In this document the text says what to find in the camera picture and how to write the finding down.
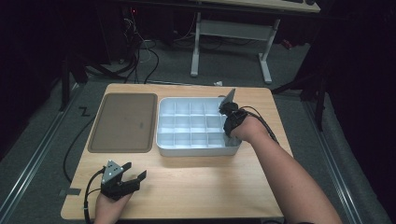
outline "white plastic organizer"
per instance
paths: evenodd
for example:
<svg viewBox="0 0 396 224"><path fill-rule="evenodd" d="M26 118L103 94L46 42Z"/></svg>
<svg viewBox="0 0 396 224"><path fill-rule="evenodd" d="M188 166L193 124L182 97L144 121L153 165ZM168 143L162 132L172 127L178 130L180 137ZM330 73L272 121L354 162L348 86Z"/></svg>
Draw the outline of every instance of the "white plastic organizer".
<svg viewBox="0 0 396 224"><path fill-rule="evenodd" d="M241 141L223 130L224 97L168 97L160 101L156 142L165 157L231 156Z"/></svg>

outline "white desk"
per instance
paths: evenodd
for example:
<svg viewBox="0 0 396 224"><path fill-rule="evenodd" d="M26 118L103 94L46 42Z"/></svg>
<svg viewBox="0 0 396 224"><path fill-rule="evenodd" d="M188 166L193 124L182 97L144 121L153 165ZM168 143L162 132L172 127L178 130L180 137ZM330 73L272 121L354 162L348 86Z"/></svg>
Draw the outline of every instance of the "white desk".
<svg viewBox="0 0 396 224"><path fill-rule="evenodd" d="M197 4L203 2L228 4L244 7L265 7L275 10L290 10L299 12L319 13L320 8L317 4L309 6L306 3L292 3L282 0L199 0ZM244 38L265 41L266 45L263 52L259 54L259 62L262 67L262 75L264 82L272 83L270 71L268 69L267 57L270 48L274 42L276 31L280 23L280 19L275 20L272 26L242 24L227 21L210 21L201 20L201 13L197 13L196 29L195 29L195 46L192 54L191 76L197 77L199 70L199 41L201 35L216 35L232 38Z"/></svg>

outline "human hand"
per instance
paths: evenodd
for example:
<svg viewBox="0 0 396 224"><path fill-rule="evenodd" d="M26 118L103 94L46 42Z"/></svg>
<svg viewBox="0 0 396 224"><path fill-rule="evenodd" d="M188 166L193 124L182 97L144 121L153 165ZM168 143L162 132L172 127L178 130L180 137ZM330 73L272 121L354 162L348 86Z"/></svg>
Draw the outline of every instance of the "human hand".
<svg viewBox="0 0 396 224"><path fill-rule="evenodd" d="M120 219L121 213L131 197L132 194L128 194L120 198L118 201L114 201L100 193L96 199L95 224L116 223Z"/></svg>
<svg viewBox="0 0 396 224"><path fill-rule="evenodd" d="M241 125L231 131L231 136L251 143L256 136L265 137L269 135L258 119L248 115Z"/></svg>

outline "dark background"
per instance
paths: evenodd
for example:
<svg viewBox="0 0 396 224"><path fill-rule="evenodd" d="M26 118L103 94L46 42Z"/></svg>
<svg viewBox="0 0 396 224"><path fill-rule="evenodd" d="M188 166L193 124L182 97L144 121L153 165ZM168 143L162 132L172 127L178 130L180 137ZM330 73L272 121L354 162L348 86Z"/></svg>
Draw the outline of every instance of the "dark background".
<svg viewBox="0 0 396 224"><path fill-rule="evenodd" d="M322 0L318 3L322 14L344 16L348 20L341 24L326 23L323 27L314 21L285 19L279 27L276 43L288 39L293 45L313 44L296 79L312 74L328 76L327 92L346 140L379 201L396 222L393 212L396 199L393 165L396 159L393 136L396 125L393 111L396 107L395 1ZM98 63L125 58L127 43L119 30L123 26L118 18L121 11L115 6L2 1L1 158L35 110L50 96L52 87L60 79L62 61L70 46ZM139 8L136 14L136 23L144 27L145 37L159 38L169 45L177 37L173 30L185 34L191 19L190 12L170 9ZM227 17L227 20L238 19ZM310 80L299 88L315 89L319 80Z"/></svg>

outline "light wood tabletop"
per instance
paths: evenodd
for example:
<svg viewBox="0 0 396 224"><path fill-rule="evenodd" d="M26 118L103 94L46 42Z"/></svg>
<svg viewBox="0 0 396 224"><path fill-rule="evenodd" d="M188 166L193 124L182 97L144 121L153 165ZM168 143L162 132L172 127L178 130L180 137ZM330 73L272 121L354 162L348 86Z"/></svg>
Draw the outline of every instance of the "light wood tabletop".
<svg viewBox="0 0 396 224"><path fill-rule="evenodd" d="M284 0L197 0L198 2L208 2L217 4L230 4L244 7L264 7L278 10L288 10L296 12L313 12L319 13L318 4L309 6L305 1L302 3L294 3Z"/></svg>
<svg viewBox="0 0 396 224"><path fill-rule="evenodd" d="M110 84L112 92L156 93L158 103L165 97L216 97L226 95L231 87ZM255 107L279 141L291 155L272 93L265 88L236 88L233 99L239 106ZM256 154L243 142L233 156L164 157L154 142L148 153L91 153L85 146L71 188L79 195L67 195L62 209L64 219L84 219L84 192L91 177L113 160L118 165L128 161L132 168L123 180L136 178L147 170L147 178L127 204L123 219L283 217ZM100 188L100 176L91 189ZM89 209L99 191L89 196Z"/></svg>

